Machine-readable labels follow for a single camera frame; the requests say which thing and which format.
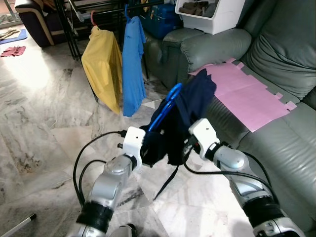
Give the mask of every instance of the black strap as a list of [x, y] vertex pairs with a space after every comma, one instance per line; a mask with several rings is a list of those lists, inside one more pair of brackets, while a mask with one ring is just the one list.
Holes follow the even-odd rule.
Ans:
[[178, 168], [179, 168], [179, 166], [177, 166], [177, 168], [174, 170], [174, 172], [170, 175], [170, 177], [167, 179], [167, 181], [163, 184], [163, 186], [161, 187], [161, 189], [157, 193], [156, 197], [154, 198], [154, 201], [156, 200], [156, 198], [158, 198], [158, 196], [165, 189], [165, 187], [167, 187], [167, 185], [171, 182], [171, 180], [173, 180], [174, 176], [176, 176], [176, 173], [178, 172]]

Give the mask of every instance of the sofa armrest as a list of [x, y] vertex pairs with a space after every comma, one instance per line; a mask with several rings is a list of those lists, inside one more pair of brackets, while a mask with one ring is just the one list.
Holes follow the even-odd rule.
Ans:
[[31, 8], [38, 11], [42, 11], [43, 2], [42, 0], [16, 0], [14, 7], [17, 12], [19, 12], [18, 10], [22, 8]]
[[189, 29], [189, 28], [182, 28], [175, 31], [171, 31], [168, 33], [162, 41], [162, 57], [161, 62], [165, 63], [168, 60], [169, 54], [169, 47], [174, 47], [180, 49], [181, 43], [184, 40], [204, 35], [202, 31]]
[[188, 60], [187, 73], [206, 64], [219, 64], [230, 58], [240, 59], [251, 44], [251, 35], [243, 29], [230, 29], [216, 35], [203, 34], [181, 43]]
[[43, 15], [41, 0], [16, 0], [15, 10], [19, 13], [24, 26], [40, 47], [54, 45]]

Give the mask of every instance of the red cloth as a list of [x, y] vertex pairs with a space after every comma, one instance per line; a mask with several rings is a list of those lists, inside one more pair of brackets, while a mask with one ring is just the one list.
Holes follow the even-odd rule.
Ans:
[[20, 56], [24, 53], [25, 51], [25, 46], [22, 46], [22, 47], [10, 47], [10, 48], [7, 48], [1, 55], [0, 57], [9, 57], [9, 56]]

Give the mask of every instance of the blue clothes hanger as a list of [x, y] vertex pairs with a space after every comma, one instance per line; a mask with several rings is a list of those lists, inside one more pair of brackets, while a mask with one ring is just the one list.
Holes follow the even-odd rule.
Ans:
[[129, 22], [130, 21], [130, 17], [127, 14], [127, 7], [128, 7], [128, 4], [125, 5], [125, 17], [127, 18], [127, 22]]
[[180, 93], [181, 88], [182, 88], [182, 84], [178, 83], [169, 91], [167, 97], [165, 98], [166, 104], [163, 107], [163, 109], [161, 110], [160, 114], [154, 120], [154, 122], [150, 125], [150, 127], [148, 129], [149, 132], [159, 126], [159, 124], [164, 119], [164, 117], [166, 117], [166, 115], [169, 113], [169, 111], [175, 105], [174, 99]]

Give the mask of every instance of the black cable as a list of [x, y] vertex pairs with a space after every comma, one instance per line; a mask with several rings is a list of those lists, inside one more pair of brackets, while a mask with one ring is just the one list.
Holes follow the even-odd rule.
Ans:
[[268, 173], [267, 173], [266, 169], [264, 168], [264, 166], [261, 164], [261, 162], [256, 157], [254, 157], [252, 154], [249, 154], [247, 152], [242, 152], [242, 153], [244, 153], [246, 156], [252, 158], [260, 166], [260, 168], [262, 169], [263, 173], [266, 176], [266, 179], [267, 179], [269, 185], [272, 187], [272, 184], [271, 184], [270, 178], [268, 176]]
[[[190, 147], [189, 149], [189, 154], [191, 153], [191, 150], [193, 149], [193, 146]], [[251, 174], [246, 174], [246, 173], [240, 173], [240, 172], [233, 172], [233, 171], [210, 171], [210, 172], [199, 172], [199, 171], [195, 171], [195, 170], [192, 170], [190, 169], [187, 164], [186, 164], [186, 160], [185, 160], [185, 156], [184, 156], [184, 152], [182, 151], [182, 155], [181, 155], [181, 158], [182, 158], [182, 162], [183, 162], [183, 165], [184, 167], [190, 171], [191, 173], [193, 174], [200, 174], [200, 175], [214, 175], [214, 174], [223, 174], [223, 175], [236, 175], [236, 176], [243, 176], [243, 177], [246, 177], [246, 178], [250, 178], [250, 179], [254, 179], [254, 180], [257, 180], [259, 181], [260, 183], [264, 184], [271, 192], [274, 200], [276, 201], [276, 203], [279, 205], [279, 201], [277, 199], [277, 196], [275, 194], [275, 192], [273, 191], [272, 187], [266, 182], [264, 181], [263, 179], [260, 179], [254, 175], [251, 175]]]
[[80, 195], [80, 192], [79, 192], [79, 189], [78, 189], [78, 186], [77, 186], [77, 181], [76, 181], [76, 171], [77, 171], [77, 166], [78, 166], [78, 162], [79, 162], [79, 159], [81, 157], [81, 154], [82, 152], [84, 151], [84, 149], [89, 146], [91, 143], [95, 142], [96, 140], [98, 140], [99, 138], [101, 137], [104, 137], [106, 135], [109, 135], [109, 134], [113, 134], [113, 133], [117, 133], [117, 134], [120, 134], [121, 136], [123, 136], [123, 131], [113, 131], [113, 132], [107, 132], [107, 133], [104, 133], [104, 134], [101, 134], [100, 136], [97, 136], [96, 138], [92, 139], [90, 142], [88, 142], [82, 149], [81, 151], [79, 152], [78, 156], [77, 156], [77, 159], [75, 161], [75, 165], [74, 165], [74, 171], [73, 171], [73, 183], [74, 183], [74, 187], [75, 187], [75, 191], [76, 191], [76, 194], [77, 194], [77, 197], [78, 197], [78, 200], [80, 202], [80, 205], [83, 207], [84, 205], [84, 200], [82, 199], [81, 195]]
[[81, 171], [81, 174], [80, 174], [80, 177], [79, 177], [79, 193], [81, 195], [83, 203], [85, 202], [85, 200], [84, 200], [84, 195], [83, 195], [83, 191], [82, 191], [82, 178], [83, 178], [83, 175], [84, 175], [85, 171], [89, 167], [89, 165], [91, 165], [94, 162], [102, 162], [102, 163], [106, 164], [106, 161], [104, 161], [104, 160], [94, 159], [94, 160], [90, 161], [88, 164], [86, 164], [85, 167], [83, 168], [83, 170]]

